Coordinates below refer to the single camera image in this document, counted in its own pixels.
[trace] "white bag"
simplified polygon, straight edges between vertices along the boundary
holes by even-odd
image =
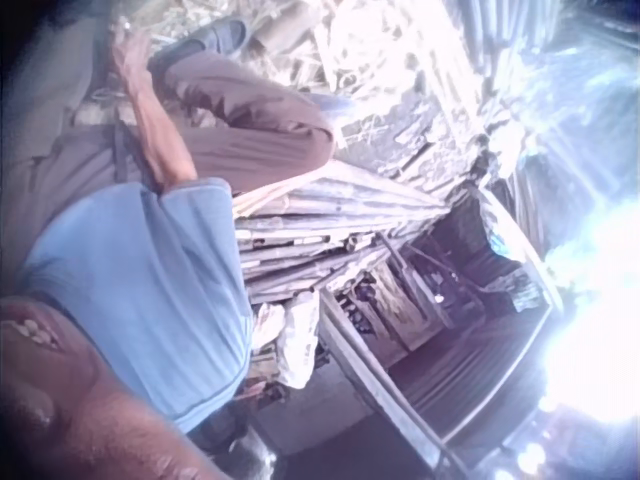
[[[258,311],[253,337],[251,338],[251,350],[259,350],[267,343],[276,339],[284,328],[284,307],[263,303]]]
[[[278,381],[291,388],[305,387],[318,345],[320,294],[305,292],[285,305],[285,326],[278,336]]]

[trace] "gray shoe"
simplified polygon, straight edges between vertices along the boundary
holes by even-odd
[[[240,52],[249,41],[249,37],[249,27],[242,19],[224,17],[162,49],[151,58],[148,66],[156,92],[169,94],[165,91],[164,76],[167,70],[180,60],[205,50],[230,57]]]

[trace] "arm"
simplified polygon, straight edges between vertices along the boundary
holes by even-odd
[[[191,154],[178,129],[162,107],[147,70],[149,40],[137,33],[116,42],[113,49],[118,72],[131,99],[142,150],[163,191],[197,180]]]

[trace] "bright light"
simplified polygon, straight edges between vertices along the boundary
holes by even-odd
[[[640,413],[639,233],[640,206],[622,205],[549,258],[560,278],[590,296],[548,352],[548,394],[603,422]]]
[[[527,445],[526,453],[531,455],[531,458],[533,458],[538,465],[542,465],[547,461],[547,454],[544,453],[544,448],[537,443],[530,443]]]
[[[538,402],[538,408],[546,413],[551,413],[558,408],[558,402],[550,397],[542,397]]]
[[[580,308],[579,318],[548,352],[553,398],[603,422],[639,413],[639,298],[636,289],[621,290]]]
[[[506,470],[496,470],[493,474],[493,480],[516,480],[513,475],[511,475]]]
[[[518,455],[518,467],[524,473],[528,475],[535,475],[538,473],[538,467],[540,465],[531,457],[531,455],[525,453],[521,453]]]

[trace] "wood pile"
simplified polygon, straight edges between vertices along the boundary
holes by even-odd
[[[448,211],[429,195],[337,160],[234,202],[253,304],[353,283],[388,258],[377,232],[399,247]]]

